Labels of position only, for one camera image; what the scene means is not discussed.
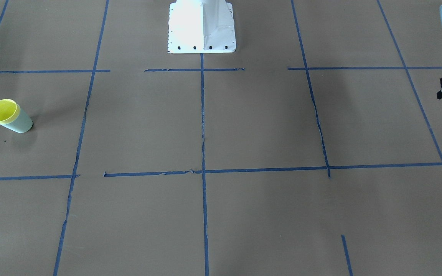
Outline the yellow plastic cup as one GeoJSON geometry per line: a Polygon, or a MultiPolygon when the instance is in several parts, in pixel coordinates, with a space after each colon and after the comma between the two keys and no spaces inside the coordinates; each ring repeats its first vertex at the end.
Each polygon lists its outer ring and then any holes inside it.
{"type": "Polygon", "coordinates": [[[13,123],[21,114],[21,107],[14,100],[0,100],[0,125],[13,123]]]}

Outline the light green plastic cup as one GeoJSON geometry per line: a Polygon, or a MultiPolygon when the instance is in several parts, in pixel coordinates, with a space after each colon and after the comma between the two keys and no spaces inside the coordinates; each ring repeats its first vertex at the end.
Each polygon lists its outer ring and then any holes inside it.
{"type": "Polygon", "coordinates": [[[25,133],[32,128],[33,121],[29,115],[23,109],[21,109],[20,116],[13,123],[2,126],[15,131],[16,133],[25,133]]]}

